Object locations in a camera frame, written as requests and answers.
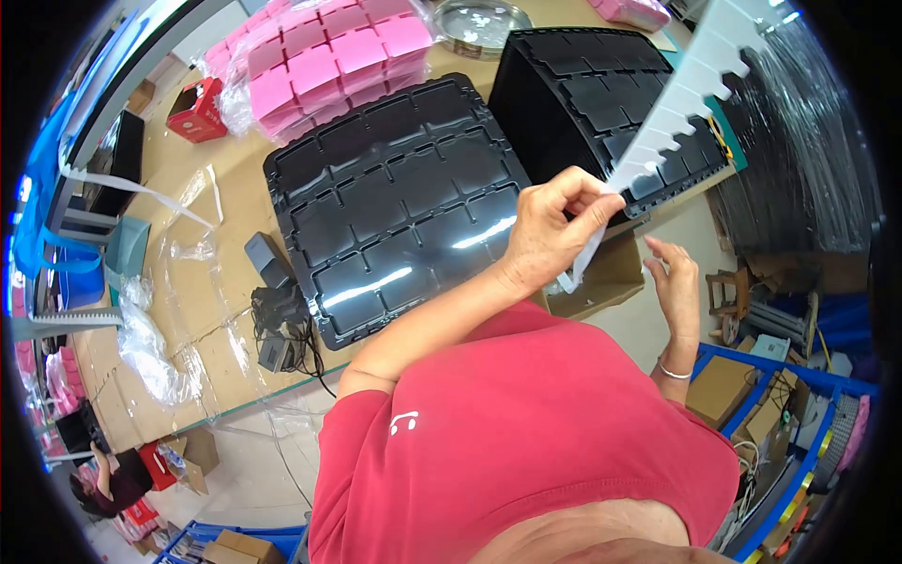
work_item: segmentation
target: wooden stool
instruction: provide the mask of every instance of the wooden stool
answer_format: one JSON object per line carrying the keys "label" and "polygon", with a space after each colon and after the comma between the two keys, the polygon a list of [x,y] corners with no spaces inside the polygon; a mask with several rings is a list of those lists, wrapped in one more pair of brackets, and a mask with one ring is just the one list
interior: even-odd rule
{"label": "wooden stool", "polygon": [[[749,271],[741,268],[735,273],[721,270],[717,274],[706,274],[704,276],[708,282],[708,300],[710,303],[709,315],[726,315],[732,313],[736,319],[742,319],[749,313]],[[714,307],[714,283],[721,284],[721,305]],[[727,285],[736,288],[736,300],[727,301]]]}

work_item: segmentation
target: workbench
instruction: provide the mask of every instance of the workbench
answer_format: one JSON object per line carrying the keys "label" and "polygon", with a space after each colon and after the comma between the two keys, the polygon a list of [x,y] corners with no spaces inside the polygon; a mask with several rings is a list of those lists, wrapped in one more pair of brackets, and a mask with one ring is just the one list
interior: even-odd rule
{"label": "workbench", "polygon": [[[586,0],[515,0],[514,4],[537,27],[624,27],[604,21]],[[649,38],[663,51],[676,50],[662,32]],[[485,99],[498,69],[497,62],[463,59],[440,45],[431,48],[428,64],[430,77],[449,72],[466,74]],[[216,175],[224,217],[207,239],[215,243],[216,258],[173,258],[173,243],[183,254],[189,253],[203,239],[205,228],[185,217],[176,219],[157,200],[139,194],[127,211],[127,215],[152,226],[144,261],[145,272],[149,271],[154,284],[154,303],[149,314],[167,340],[173,364],[188,375],[188,399],[170,409],[157,404],[141,378],[120,360],[115,328],[86,331],[71,338],[87,397],[114,452],[212,420],[310,381],[300,373],[273,374],[260,367],[253,341],[250,295],[263,284],[244,253],[244,244],[262,231],[283,245],[262,174],[263,160],[277,147],[256,132],[243,138],[227,136],[199,144],[170,132],[165,123],[168,109],[181,87],[199,78],[200,73],[192,70],[161,101],[147,122],[142,184],[183,203],[190,202],[192,211],[216,223],[212,181],[205,172],[210,165]],[[656,208],[650,216],[612,227],[607,236],[622,235],[656,215],[669,213],[680,202],[732,174],[733,167],[727,167]],[[108,305],[108,298],[97,305]],[[359,341],[331,351],[320,343],[326,371],[346,365],[362,346],[363,341]]]}

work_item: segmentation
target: woman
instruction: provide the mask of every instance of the woman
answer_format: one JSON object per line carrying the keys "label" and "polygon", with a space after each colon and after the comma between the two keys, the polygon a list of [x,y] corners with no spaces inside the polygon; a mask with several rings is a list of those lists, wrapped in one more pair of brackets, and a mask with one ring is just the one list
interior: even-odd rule
{"label": "woman", "polygon": [[97,484],[91,484],[77,474],[69,475],[69,487],[87,513],[112,519],[138,503],[153,487],[151,473],[134,450],[116,455],[119,468],[112,473],[109,459],[93,440],[91,452],[99,467]]}
{"label": "woman", "polygon": [[723,559],[692,548],[739,465],[684,407],[700,333],[686,251],[646,237],[669,265],[645,262],[670,329],[648,375],[600,329],[525,301],[623,209],[605,192],[576,167],[522,191],[504,257],[345,369],[319,435],[315,564]]}

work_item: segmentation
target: stack of black plastic trays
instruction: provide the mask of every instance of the stack of black plastic trays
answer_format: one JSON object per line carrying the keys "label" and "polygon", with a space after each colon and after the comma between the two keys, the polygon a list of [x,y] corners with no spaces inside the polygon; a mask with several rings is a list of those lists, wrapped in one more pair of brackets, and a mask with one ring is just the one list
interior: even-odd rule
{"label": "stack of black plastic trays", "polygon": [[[600,28],[512,32],[489,108],[534,183],[570,165],[606,179],[658,98],[673,69],[641,33]],[[678,135],[658,173],[623,192],[636,217],[727,164],[701,118]]]}
{"label": "stack of black plastic trays", "polygon": [[449,74],[321,125],[263,171],[327,347],[501,258],[529,185],[470,80]]}

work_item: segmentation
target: red t-shirt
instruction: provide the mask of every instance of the red t-shirt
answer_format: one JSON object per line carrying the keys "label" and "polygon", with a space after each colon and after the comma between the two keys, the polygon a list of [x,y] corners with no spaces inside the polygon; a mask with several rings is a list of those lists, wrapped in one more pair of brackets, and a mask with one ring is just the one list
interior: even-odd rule
{"label": "red t-shirt", "polygon": [[467,562],[513,524],[608,499],[717,532],[739,484],[729,441],[657,386],[605,332],[523,302],[419,360],[394,394],[326,415],[314,564]]}

